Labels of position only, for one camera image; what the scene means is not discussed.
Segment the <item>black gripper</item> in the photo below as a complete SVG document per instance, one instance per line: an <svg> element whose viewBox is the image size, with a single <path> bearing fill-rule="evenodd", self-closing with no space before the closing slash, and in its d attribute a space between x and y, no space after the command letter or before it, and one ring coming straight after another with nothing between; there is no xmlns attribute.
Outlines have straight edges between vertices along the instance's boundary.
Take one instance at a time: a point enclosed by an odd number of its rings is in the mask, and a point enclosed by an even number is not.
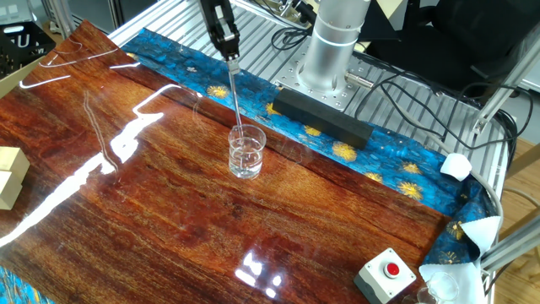
<svg viewBox="0 0 540 304"><path fill-rule="evenodd" d="M240 37L227 23L235 21L230 1L200 0L200 5L206 21L214 23L208 30L214 47L226 61L229 72L237 74L240 71L238 63Z"/></svg>

